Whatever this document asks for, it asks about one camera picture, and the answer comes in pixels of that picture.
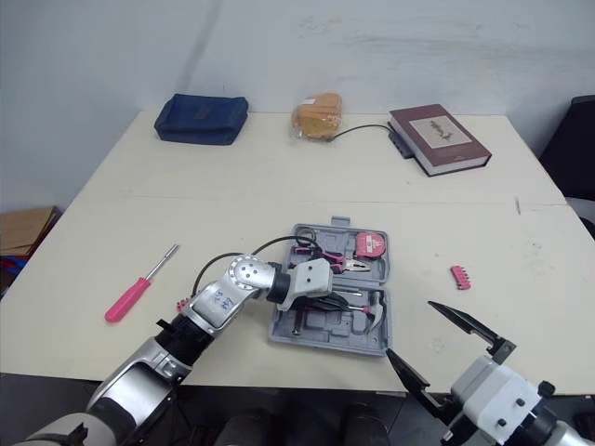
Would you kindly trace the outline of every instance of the screwdriver handle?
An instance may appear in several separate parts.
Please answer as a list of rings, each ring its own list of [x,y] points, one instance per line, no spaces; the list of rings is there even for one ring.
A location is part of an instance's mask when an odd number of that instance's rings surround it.
[[[147,279],[140,277],[137,282],[128,288],[116,303],[106,311],[105,320],[107,322],[119,322],[150,286],[151,283]]]

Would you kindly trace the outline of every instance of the tool case latch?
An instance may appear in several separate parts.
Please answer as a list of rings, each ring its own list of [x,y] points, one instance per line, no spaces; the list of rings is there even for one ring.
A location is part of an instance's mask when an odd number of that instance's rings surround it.
[[[331,225],[348,228],[351,225],[351,219],[348,216],[331,216]]]

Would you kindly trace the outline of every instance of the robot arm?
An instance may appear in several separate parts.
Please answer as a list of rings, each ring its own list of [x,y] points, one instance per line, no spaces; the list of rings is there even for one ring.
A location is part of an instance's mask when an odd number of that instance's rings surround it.
[[[321,258],[283,273],[256,256],[237,256],[172,322],[157,322],[161,333],[99,385],[86,413],[62,417],[19,446],[117,446],[142,439],[168,407],[175,387],[247,301],[266,298],[289,309],[297,297],[329,295],[332,284],[333,272]]]
[[[506,446],[587,446],[571,427],[559,421],[545,405],[555,388],[539,386],[502,365],[516,346],[467,313],[429,302],[449,321],[487,341],[490,357],[481,356],[451,387],[451,395],[438,401],[426,388],[430,383],[392,350],[387,356],[403,385],[448,430],[444,446],[460,446],[478,430],[492,444]]]

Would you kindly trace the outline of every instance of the plastic bag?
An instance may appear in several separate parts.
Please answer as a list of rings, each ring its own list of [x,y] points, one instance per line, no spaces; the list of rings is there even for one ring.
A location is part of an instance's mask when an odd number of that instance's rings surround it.
[[[337,93],[306,98],[294,110],[291,124],[298,138],[330,139],[341,125],[343,101]]]

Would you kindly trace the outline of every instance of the black chair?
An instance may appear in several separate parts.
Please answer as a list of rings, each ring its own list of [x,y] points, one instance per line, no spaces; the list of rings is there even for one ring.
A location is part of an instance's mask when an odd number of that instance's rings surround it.
[[[539,161],[595,239],[595,96],[572,100]]]

